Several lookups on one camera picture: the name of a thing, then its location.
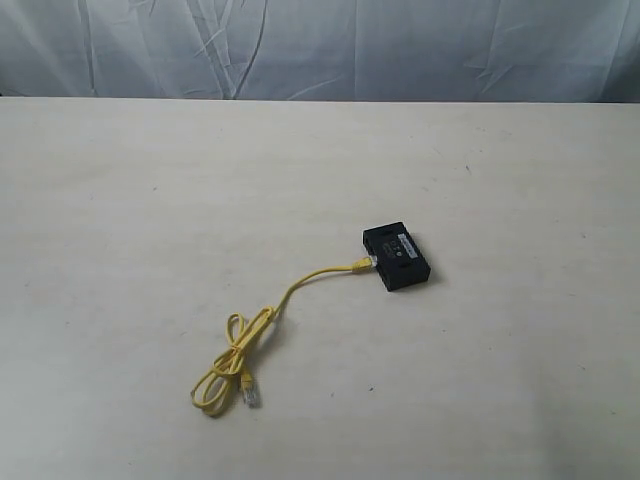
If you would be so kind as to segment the small black network box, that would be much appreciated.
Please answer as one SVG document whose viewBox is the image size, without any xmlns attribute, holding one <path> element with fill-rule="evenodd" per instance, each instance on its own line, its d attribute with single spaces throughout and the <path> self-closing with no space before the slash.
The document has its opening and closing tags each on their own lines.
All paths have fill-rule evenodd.
<svg viewBox="0 0 640 480">
<path fill-rule="evenodd" d="M 364 230 L 363 245 L 389 292 L 428 281 L 431 267 L 403 222 Z"/>
</svg>

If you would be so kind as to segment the white backdrop curtain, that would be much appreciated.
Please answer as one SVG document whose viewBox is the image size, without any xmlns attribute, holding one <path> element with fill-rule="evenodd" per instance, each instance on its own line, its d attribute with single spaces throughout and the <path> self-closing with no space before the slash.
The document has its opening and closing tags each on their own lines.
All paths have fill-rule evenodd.
<svg viewBox="0 0 640 480">
<path fill-rule="evenodd" d="M 635 1 L 5 1 L 5 96 L 621 102 Z"/>
</svg>

